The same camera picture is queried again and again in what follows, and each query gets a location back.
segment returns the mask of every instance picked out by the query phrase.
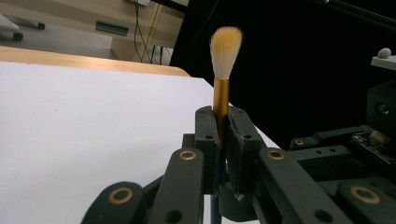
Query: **white bristles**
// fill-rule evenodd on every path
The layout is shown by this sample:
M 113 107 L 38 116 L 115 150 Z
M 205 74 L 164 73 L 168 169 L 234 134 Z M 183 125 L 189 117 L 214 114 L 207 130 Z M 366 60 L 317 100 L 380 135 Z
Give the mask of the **white bristles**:
M 210 39 L 213 72 L 216 78 L 229 78 L 242 45 L 243 34 L 233 26 L 220 27 Z

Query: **gold ferrule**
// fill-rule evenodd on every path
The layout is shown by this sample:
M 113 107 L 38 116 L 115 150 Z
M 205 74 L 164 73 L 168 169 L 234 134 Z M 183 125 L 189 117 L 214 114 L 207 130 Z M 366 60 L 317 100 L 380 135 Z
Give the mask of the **gold ferrule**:
M 224 148 L 226 119 L 228 116 L 229 107 L 229 92 L 230 79 L 215 78 L 214 83 L 214 100 L 213 100 L 213 114 L 215 115 L 218 135 L 220 140 L 220 148 Z

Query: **paintbrush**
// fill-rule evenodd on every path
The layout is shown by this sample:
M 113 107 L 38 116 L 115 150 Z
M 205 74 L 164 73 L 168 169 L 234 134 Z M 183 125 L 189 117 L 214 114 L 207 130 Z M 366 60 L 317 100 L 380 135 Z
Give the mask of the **paintbrush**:
M 233 26 L 220 27 L 210 39 L 214 80 L 213 114 L 216 119 L 220 148 L 224 148 L 226 127 L 224 126 L 229 112 L 230 74 L 242 45 L 243 34 Z

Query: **gray floor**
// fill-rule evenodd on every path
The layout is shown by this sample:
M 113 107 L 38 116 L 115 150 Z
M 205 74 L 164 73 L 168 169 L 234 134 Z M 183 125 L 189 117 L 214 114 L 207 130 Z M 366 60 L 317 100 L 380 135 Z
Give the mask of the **gray floor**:
M 45 24 L 45 29 L 40 30 L 36 21 L 3 16 L 20 27 L 23 40 L 14 40 L 11 32 L 0 31 L 1 46 L 117 60 L 110 48 L 111 36 L 97 35 L 51 24 Z M 148 56 L 150 58 L 151 55 L 153 56 L 152 63 L 169 65 L 172 49 L 163 48 L 162 57 L 160 57 L 161 47 L 159 46 L 155 48 L 151 46 L 148 51 Z M 150 60 L 147 58 L 144 62 L 150 63 Z

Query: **white paper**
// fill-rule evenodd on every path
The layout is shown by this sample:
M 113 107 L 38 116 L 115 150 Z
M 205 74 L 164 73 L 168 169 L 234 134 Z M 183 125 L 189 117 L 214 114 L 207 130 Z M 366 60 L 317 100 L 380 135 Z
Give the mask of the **white paper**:
M 146 186 L 212 101 L 201 78 L 0 63 L 0 223 L 77 224 L 106 187 Z

